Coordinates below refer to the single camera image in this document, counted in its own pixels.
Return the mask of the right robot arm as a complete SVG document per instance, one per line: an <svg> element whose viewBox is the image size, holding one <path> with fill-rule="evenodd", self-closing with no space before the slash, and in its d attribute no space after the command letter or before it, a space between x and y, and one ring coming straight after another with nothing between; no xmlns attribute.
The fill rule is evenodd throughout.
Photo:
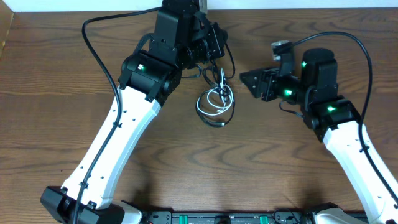
<svg viewBox="0 0 398 224"><path fill-rule="evenodd" d="M279 68L240 73L255 98L277 98L300 105L299 117L333 154L357 193L369 223L397 223L397 181L373 146L360 114L338 94L338 63L329 49L303 54L302 76L292 75L293 53L281 56Z"/></svg>

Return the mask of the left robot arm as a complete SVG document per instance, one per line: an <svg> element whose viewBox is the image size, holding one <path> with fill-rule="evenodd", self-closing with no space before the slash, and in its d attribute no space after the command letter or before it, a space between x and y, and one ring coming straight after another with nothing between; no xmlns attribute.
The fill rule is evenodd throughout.
<svg viewBox="0 0 398 224"><path fill-rule="evenodd" d="M114 100L89 150L61 186L48 186L40 198L60 223L141 221L139 209L114 200L124 166L182 72L224 55L228 35L207 19L206 1L166 0L154 12L154 31L141 37L110 82Z"/></svg>

